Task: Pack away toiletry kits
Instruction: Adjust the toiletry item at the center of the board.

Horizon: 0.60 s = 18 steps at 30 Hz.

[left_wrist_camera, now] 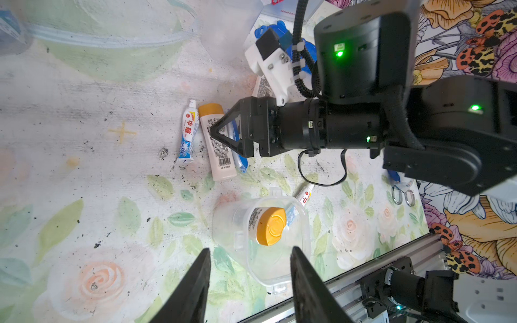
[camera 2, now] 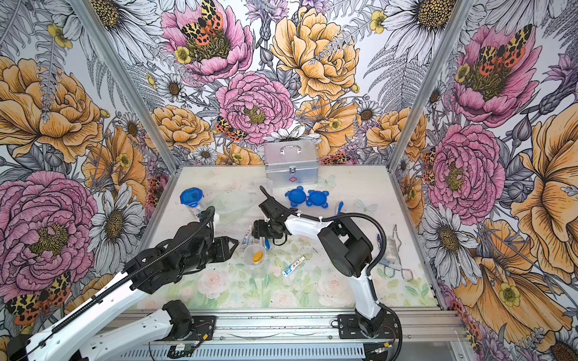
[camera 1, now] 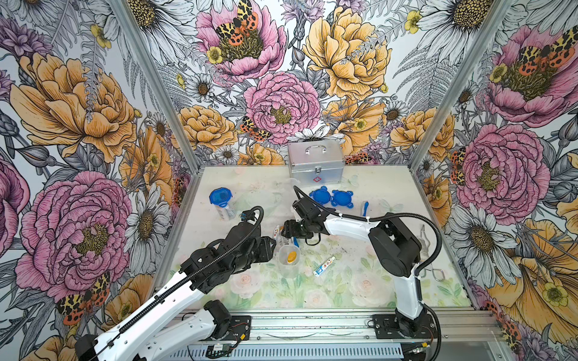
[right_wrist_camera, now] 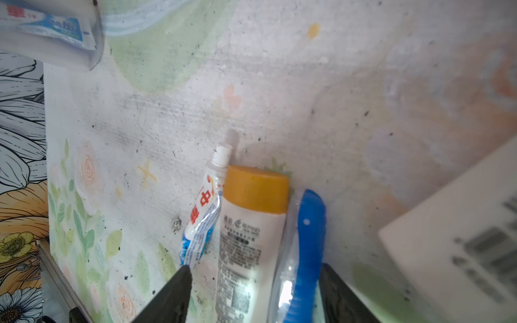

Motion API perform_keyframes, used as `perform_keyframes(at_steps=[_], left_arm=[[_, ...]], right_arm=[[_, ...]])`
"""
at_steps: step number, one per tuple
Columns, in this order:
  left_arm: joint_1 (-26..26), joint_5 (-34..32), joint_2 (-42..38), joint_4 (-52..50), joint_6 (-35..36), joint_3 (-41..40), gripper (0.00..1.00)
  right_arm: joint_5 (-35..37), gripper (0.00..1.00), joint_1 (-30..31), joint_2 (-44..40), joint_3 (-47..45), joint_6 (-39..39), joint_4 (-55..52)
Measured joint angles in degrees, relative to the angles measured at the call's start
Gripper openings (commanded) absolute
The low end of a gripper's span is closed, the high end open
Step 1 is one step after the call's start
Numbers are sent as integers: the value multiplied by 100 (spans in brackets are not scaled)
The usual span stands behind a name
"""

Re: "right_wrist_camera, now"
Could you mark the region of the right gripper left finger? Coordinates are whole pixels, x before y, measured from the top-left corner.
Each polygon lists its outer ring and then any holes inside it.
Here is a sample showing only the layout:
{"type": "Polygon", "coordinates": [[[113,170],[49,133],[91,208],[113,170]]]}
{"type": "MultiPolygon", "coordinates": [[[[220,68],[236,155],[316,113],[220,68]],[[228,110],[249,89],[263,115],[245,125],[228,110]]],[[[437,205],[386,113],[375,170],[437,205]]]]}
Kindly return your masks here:
{"type": "Polygon", "coordinates": [[[192,282],[190,267],[181,266],[133,323],[186,323],[192,282]]]}

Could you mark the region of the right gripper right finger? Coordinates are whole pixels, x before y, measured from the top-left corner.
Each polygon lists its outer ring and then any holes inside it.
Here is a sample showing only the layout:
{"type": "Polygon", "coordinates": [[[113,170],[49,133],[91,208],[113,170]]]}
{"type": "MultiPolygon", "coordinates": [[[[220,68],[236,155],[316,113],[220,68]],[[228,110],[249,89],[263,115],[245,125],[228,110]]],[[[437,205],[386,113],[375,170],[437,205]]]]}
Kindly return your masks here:
{"type": "Polygon", "coordinates": [[[320,277],[320,300],[323,320],[330,322],[374,323],[379,320],[327,263],[320,277]]]}

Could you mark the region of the blue toothbrush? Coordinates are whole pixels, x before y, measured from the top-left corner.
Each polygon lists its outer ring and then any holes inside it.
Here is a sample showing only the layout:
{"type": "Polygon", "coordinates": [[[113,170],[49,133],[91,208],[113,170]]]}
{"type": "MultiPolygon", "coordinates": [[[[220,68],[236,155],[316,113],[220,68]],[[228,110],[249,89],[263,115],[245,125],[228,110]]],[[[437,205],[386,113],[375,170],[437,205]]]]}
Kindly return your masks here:
{"type": "Polygon", "coordinates": [[[326,206],[310,189],[292,196],[275,269],[268,322],[312,322],[323,263],[326,206]]]}

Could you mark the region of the white bottle barcode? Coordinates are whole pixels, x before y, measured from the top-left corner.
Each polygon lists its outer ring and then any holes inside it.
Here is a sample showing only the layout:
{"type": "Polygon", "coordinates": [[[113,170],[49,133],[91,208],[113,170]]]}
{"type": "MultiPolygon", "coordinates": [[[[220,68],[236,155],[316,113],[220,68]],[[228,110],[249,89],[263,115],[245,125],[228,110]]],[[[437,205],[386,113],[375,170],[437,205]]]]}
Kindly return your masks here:
{"type": "Polygon", "coordinates": [[[220,214],[216,322],[266,322],[289,202],[289,178],[230,166],[220,214]]]}

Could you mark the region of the clear plastic cup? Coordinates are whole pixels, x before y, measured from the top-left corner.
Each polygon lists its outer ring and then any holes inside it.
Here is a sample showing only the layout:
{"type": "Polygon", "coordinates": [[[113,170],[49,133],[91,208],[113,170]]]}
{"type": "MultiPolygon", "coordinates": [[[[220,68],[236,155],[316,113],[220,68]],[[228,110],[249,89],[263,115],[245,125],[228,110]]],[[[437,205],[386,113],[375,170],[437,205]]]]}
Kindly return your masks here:
{"type": "Polygon", "coordinates": [[[104,52],[97,2],[2,1],[1,51],[92,70],[104,52]]]}

